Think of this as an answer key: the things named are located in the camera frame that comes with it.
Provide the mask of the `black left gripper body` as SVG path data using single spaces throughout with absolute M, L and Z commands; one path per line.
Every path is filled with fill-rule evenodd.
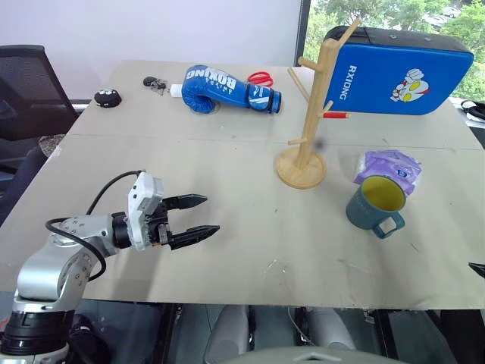
M 168 211 L 173 208 L 174 199 L 165 198 L 156 205 L 154 212 L 145 217 L 144 246 L 170 245 L 172 243 Z

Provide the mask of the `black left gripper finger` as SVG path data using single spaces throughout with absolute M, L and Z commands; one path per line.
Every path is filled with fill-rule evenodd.
M 173 196 L 166 198 L 166 209 L 169 210 L 184 210 L 191 209 L 204 203 L 208 198 L 199 194 L 185 194 L 180 196 Z
M 192 227 L 185 232 L 170 235 L 168 238 L 168 245 L 172 250 L 191 246 L 208 239 L 219 230 L 219 225 L 201 225 Z

